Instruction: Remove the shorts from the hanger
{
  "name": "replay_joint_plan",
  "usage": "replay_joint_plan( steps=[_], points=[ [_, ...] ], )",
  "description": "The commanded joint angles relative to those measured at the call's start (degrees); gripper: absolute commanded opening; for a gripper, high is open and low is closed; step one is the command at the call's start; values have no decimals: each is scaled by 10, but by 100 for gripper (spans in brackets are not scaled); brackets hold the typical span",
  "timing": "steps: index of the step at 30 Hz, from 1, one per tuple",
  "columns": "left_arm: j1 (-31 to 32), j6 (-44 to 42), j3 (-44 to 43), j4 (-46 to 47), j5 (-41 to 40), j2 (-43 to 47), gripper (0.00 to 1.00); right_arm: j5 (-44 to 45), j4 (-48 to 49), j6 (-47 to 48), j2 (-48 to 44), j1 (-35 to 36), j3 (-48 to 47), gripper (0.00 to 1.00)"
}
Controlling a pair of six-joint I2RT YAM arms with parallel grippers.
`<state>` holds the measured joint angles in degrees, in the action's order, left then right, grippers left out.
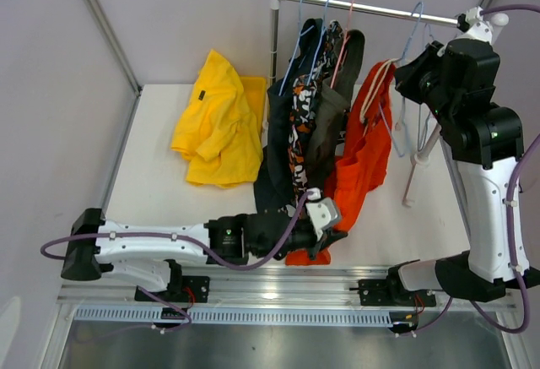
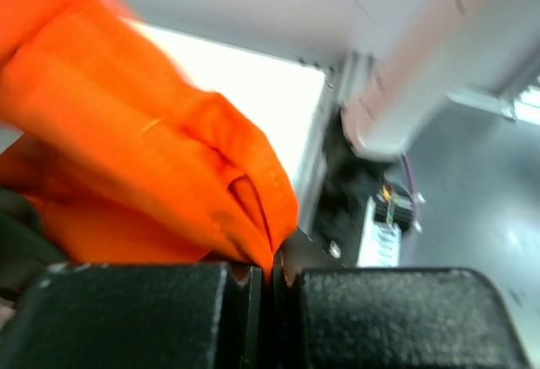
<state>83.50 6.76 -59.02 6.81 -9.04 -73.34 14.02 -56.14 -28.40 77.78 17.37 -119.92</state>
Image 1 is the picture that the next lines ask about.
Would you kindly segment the dark navy shorts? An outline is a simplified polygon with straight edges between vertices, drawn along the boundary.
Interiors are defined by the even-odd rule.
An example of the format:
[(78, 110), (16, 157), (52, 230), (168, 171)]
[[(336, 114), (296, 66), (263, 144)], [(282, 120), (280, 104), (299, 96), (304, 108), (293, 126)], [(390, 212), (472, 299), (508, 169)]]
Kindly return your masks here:
[(321, 19), (307, 19), (303, 24), (303, 31), (305, 34), (300, 39), (300, 50), (294, 60), (283, 94), (279, 95), (283, 78), (267, 90), (269, 100), (267, 145), (263, 148), (263, 161), (253, 184), (256, 211), (259, 213), (283, 208), (294, 199), (288, 154), (293, 82), (310, 71), (321, 31)]

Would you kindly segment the yellow shorts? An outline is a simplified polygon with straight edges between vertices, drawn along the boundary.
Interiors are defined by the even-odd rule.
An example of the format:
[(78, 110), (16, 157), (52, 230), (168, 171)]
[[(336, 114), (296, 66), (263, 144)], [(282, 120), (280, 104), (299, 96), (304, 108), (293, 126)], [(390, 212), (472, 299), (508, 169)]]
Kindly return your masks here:
[(187, 162), (186, 181), (221, 188), (253, 183), (262, 163), (259, 131), (239, 74), (210, 51), (170, 143)]

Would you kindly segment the pink wire hanger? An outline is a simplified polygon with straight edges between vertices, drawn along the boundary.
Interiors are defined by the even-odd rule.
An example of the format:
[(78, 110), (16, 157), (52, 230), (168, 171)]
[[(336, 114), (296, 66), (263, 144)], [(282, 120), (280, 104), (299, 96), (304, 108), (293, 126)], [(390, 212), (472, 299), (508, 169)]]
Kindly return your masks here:
[(336, 78), (337, 78), (337, 75), (338, 75), (338, 71), (340, 70), (341, 64), (342, 64), (342, 62), (344, 60), (345, 46), (346, 46), (346, 43), (348, 42), (348, 31), (349, 31), (349, 26), (350, 26), (350, 23), (351, 23), (352, 13), (354, 11), (354, 4), (355, 4), (355, 0), (352, 0), (351, 3), (350, 3), (350, 7), (348, 9), (347, 23), (346, 23), (345, 30), (343, 32), (342, 44), (340, 46), (340, 51), (338, 53), (336, 66), (334, 68), (334, 72), (332, 74), (331, 82), (330, 82), (330, 85), (329, 85), (331, 89), (334, 88), (335, 81), (336, 81)]

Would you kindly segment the olive grey shorts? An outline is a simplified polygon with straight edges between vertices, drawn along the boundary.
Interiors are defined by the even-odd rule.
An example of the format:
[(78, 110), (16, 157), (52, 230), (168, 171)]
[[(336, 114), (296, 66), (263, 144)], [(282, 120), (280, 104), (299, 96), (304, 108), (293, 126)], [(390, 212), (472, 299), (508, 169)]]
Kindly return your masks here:
[(344, 49), (344, 60), (336, 73), (322, 81), (316, 128), (305, 156), (308, 187), (324, 188), (334, 168), (334, 155), (343, 127), (345, 112), (350, 109), (354, 85), (364, 60), (365, 35), (350, 30)]

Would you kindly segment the orange camouflage shorts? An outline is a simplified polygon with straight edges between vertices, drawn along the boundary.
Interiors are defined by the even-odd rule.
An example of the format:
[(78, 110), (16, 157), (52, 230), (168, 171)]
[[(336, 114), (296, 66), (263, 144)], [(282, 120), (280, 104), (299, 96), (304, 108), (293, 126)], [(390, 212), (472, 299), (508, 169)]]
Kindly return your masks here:
[(305, 156), (316, 127), (321, 83), (334, 71), (343, 38), (343, 28), (338, 21), (331, 21), (326, 28), (311, 84), (307, 84), (308, 73), (299, 76), (293, 82), (293, 106), (290, 113), (291, 131), (288, 146), (294, 191), (293, 205), (298, 204), (308, 188)]

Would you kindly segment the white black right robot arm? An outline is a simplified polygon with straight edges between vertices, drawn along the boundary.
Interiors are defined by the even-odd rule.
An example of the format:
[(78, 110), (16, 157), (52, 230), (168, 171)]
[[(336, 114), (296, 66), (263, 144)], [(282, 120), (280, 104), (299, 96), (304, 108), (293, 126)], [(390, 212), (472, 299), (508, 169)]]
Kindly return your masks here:
[(462, 180), (468, 250), (392, 267), (386, 297), (401, 305), (417, 290), (488, 302), (538, 286), (521, 240), (517, 173), (526, 159), (521, 119), (491, 101), (500, 56), (486, 41), (434, 41), (395, 72), (403, 97), (426, 105)]

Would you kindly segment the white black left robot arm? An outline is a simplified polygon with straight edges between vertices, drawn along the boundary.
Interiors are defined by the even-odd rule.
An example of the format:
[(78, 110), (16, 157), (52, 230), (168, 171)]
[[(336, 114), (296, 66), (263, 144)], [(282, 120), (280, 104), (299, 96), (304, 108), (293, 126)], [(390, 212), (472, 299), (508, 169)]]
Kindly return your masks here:
[(334, 227), (317, 232), (309, 218), (293, 221), (281, 210), (191, 226), (143, 227), (106, 220), (101, 209), (86, 209), (72, 225), (61, 276), (71, 281), (111, 277), (174, 301), (185, 288), (184, 266), (228, 264), (247, 270), (250, 258), (282, 260), (296, 251), (312, 261), (347, 235)]

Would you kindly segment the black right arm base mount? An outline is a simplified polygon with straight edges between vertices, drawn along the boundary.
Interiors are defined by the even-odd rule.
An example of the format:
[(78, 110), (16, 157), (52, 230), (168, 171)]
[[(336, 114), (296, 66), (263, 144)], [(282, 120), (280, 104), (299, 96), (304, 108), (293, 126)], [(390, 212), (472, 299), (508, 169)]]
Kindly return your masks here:
[(435, 307), (436, 297), (426, 290), (405, 290), (394, 279), (360, 279), (348, 289), (364, 307)]

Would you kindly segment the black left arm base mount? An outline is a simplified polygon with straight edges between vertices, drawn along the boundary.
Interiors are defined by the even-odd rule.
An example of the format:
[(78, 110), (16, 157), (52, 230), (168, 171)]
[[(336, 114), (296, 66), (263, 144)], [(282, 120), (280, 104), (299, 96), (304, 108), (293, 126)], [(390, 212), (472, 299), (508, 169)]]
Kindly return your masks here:
[(176, 303), (207, 303), (210, 291), (208, 276), (181, 276), (172, 279), (166, 290), (153, 293), (153, 296), (167, 302)]

